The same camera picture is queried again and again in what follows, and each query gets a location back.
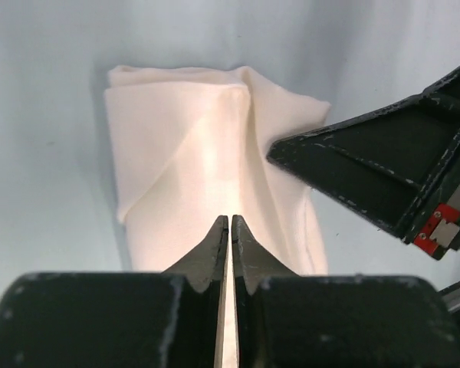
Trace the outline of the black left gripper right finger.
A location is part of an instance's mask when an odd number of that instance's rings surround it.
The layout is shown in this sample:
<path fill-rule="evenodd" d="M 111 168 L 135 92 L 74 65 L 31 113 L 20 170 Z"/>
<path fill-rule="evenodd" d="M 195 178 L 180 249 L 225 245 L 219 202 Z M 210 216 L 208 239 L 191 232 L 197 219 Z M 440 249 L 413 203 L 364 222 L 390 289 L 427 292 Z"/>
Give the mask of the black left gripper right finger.
<path fill-rule="evenodd" d="M 460 330 L 413 276 L 300 276 L 232 219 L 240 367 L 460 367 Z"/>

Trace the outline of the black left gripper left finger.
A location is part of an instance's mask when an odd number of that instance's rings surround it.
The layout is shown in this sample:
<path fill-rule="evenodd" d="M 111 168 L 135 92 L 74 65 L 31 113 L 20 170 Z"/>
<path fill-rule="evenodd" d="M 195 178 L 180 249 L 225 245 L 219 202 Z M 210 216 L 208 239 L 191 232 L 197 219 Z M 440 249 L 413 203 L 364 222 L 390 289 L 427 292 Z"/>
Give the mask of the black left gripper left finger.
<path fill-rule="evenodd" d="M 228 218 L 162 272 L 27 273 L 0 300 L 0 367 L 216 367 Z"/>

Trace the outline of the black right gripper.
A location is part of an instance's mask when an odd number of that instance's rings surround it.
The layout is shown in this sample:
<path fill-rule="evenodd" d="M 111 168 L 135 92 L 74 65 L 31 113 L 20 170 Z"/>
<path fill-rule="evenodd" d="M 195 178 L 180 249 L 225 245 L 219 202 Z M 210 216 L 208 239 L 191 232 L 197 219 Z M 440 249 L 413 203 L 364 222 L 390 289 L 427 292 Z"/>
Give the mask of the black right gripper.
<path fill-rule="evenodd" d="M 460 66 L 420 94 L 277 140 L 267 158 L 436 260 L 460 251 Z"/>

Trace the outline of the white cloth napkin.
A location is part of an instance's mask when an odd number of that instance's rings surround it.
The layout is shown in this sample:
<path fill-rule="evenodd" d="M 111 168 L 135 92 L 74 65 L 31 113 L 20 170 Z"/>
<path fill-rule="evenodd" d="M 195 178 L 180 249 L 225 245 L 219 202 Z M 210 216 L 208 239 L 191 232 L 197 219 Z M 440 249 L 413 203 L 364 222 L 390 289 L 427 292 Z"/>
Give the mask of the white cloth napkin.
<path fill-rule="evenodd" d="M 218 216 L 241 215 L 290 269 L 327 273 L 311 189 L 266 154 L 275 140 L 321 127 L 329 103 L 250 67 L 119 66 L 108 77 L 117 215 L 135 270 L 167 269 Z"/>

